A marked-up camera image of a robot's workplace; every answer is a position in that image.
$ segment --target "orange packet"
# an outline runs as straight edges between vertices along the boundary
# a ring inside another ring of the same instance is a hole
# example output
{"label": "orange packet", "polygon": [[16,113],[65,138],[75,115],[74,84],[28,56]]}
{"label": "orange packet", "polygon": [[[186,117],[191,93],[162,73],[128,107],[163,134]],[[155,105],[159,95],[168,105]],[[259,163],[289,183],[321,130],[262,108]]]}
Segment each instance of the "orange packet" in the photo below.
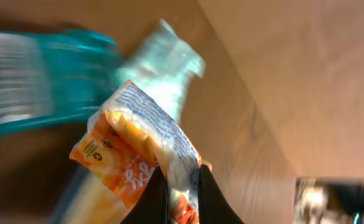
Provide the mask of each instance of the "orange packet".
{"label": "orange packet", "polygon": [[100,114],[93,128],[74,146],[70,158],[99,177],[121,198],[134,206],[158,164],[136,152]]}

